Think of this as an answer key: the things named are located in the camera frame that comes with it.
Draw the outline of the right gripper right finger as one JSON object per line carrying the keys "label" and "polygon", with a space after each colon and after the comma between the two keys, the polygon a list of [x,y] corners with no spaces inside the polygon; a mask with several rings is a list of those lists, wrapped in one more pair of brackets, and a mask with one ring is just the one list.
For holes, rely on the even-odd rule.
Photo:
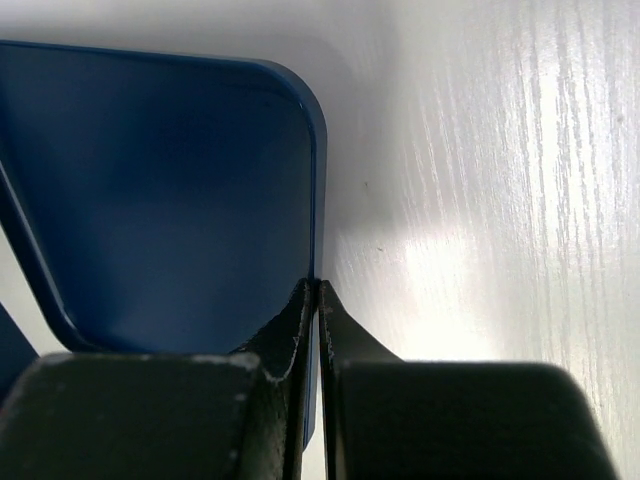
{"label": "right gripper right finger", "polygon": [[331,479],[613,479],[586,398],[544,363],[405,361],[319,285]]}

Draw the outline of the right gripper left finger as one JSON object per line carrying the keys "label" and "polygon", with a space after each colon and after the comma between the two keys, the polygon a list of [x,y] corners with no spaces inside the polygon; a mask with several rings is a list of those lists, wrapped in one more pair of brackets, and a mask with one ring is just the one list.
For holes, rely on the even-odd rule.
{"label": "right gripper left finger", "polygon": [[57,353],[1,410],[5,479],[297,479],[312,287],[225,355]]}

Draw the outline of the dark blue box lid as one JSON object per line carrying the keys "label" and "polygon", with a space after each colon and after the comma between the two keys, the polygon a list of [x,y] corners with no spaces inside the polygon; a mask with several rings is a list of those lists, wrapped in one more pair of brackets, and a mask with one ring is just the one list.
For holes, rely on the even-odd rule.
{"label": "dark blue box lid", "polygon": [[321,273],[326,158],[280,64],[1,44],[1,223],[69,350],[247,341]]}

